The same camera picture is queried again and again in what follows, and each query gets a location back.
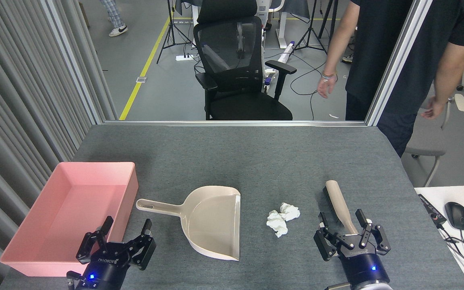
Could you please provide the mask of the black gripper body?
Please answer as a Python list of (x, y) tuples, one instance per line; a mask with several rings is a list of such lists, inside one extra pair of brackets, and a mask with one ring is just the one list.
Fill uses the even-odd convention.
[(76, 290), (119, 290), (130, 267), (131, 254), (122, 242), (107, 242), (89, 258), (78, 254), (81, 264), (88, 264)]
[(338, 247), (339, 259), (352, 290), (381, 290), (389, 286), (388, 274), (375, 248), (373, 244), (368, 244), (365, 249)]

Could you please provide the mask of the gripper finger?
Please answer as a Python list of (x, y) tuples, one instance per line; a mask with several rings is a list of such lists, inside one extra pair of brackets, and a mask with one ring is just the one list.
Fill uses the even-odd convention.
[(107, 216), (103, 225), (94, 232), (87, 232), (83, 236), (83, 240), (76, 253), (76, 259), (81, 264), (87, 264), (91, 261), (91, 251), (94, 244), (97, 242), (100, 249), (107, 250), (106, 236), (109, 233), (114, 219)]
[(328, 223), (324, 212), (320, 212), (320, 229), (314, 235), (314, 241), (320, 251), (324, 261), (329, 261), (337, 252), (338, 244), (345, 246), (348, 250), (355, 248), (354, 244), (348, 242), (345, 235), (339, 236), (338, 233), (330, 233), (328, 231)]
[(129, 264), (138, 266), (140, 270), (147, 268), (151, 256), (156, 249), (156, 243), (151, 236), (151, 226), (151, 219), (147, 219), (140, 234), (127, 242), (125, 246), (129, 257)]
[(387, 236), (382, 226), (373, 225), (372, 222), (369, 222), (365, 217), (362, 209), (357, 209), (356, 217), (359, 221), (359, 224), (363, 228), (361, 239), (359, 241), (359, 248), (365, 249), (369, 244), (369, 238), (371, 235), (375, 237), (377, 246), (375, 248), (375, 253), (378, 255), (386, 255), (392, 248), (389, 245)]

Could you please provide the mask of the person's left hand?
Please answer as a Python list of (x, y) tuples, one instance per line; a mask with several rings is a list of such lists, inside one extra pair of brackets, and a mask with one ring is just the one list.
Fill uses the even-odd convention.
[(334, 90), (334, 87), (337, 82), (337, 75), (322, 75), (318, 84), (317, 84), (317, 93), (323, 97), (328, 98), (329, 94), (331, 94)]

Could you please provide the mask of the person's right hand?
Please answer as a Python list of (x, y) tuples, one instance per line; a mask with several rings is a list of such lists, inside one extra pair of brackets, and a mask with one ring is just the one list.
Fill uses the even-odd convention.
[(427, 106), (427, 110), (422, 112), (420, 115), (422, 118), (433, 120), (436, 119), (444, 110), (446, 101), (437, 99), (436, 97), (431, 97)]

